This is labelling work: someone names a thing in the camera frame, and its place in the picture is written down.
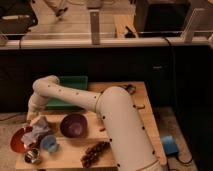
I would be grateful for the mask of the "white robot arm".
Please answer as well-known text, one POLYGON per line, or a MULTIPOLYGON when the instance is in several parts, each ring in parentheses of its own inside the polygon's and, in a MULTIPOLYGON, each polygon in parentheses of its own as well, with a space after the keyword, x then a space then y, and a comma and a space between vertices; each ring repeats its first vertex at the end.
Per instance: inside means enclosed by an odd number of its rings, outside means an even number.
POLYGON ((37 79, 28 102, 33 116, 50 98, 92 111, 103 120, 118 171, 163 171, 133 98, 123 88, 111 86, 102 93, 61 86, 51 75, 37 79))

